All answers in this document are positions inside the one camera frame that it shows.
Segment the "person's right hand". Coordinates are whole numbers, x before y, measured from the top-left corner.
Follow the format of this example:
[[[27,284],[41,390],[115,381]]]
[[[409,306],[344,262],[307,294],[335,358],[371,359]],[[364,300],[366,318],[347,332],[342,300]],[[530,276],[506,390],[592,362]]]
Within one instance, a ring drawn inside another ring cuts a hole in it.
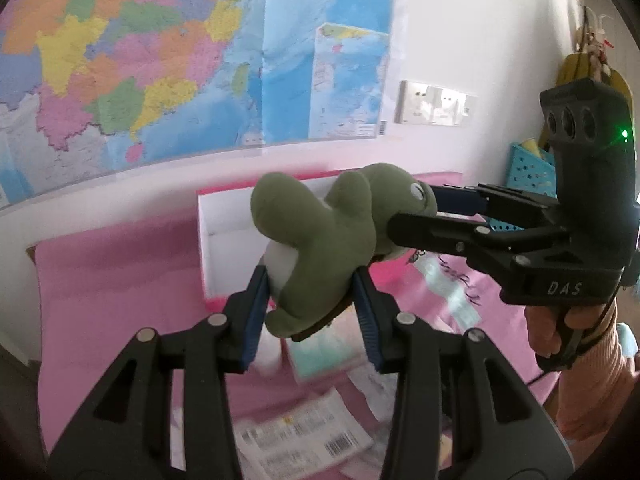
[[[562,318],[570,330],[582,331],[578,347],[588,346],[606,333],[615,312],[615,304],[609,307],[574,307],[566,312],[548,307],[526,307],[529,347],[543,358],[560,353],[562,337],[556,327],[558,318]]]

